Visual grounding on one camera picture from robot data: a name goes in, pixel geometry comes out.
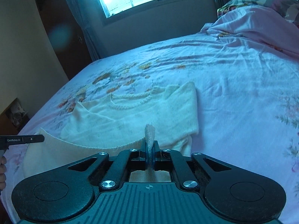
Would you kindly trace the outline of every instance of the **white sweater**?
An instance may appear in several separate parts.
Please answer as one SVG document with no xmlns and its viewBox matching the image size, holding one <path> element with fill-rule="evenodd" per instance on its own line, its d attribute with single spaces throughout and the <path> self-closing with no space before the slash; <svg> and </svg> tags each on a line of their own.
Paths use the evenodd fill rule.
<svg viewBox="0 0 299 224">
<path fill-rule="evenodd" d="M 154 87 L 142 94 L 109 94 L 77 103 L 61 139 L 46 135 L 43 143 L 30 144 L 24 157 L 24 176 L 32 176 L 80 160 L 99 151 L 117 155 L 140 148 L 146 124 L 155 127 L 161 149 L 191 154 L 191 135 L 198 133 L 196 90 L 182 86 Z"/>
</svg>

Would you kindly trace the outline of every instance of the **finger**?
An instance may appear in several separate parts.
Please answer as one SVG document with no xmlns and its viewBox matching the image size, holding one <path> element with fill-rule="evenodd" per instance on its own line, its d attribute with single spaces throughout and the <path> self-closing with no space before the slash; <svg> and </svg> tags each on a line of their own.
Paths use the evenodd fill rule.
<svg viewBox="0 0 299 224">
<path fill-rule="evenodd" d="M 5 189 L 5 187 L 6 187 L 6 183 L 5 182 L 0 183 L 0 189 L 1 190 Z"/>
<path fill-rule="evenodd" d="M 2 173 L 6 173 L 6 171 L 7 171 L 6 166 L 3 165 L 3 164 L 1 164 L 1 165 L 0 165 L 0 174 L 2 174 Z"/>
<path fill-rule="evenodd" d="M 2 157 L 1 164 L 7 164 L 7 160 L 6 160 L 5 156 Z"/>
<path fill-rule="evenodd" d="M 6 176 L 5 174 L 0 174 L 0 183 L 3 183 L 6 181 Z"/>
</svg>

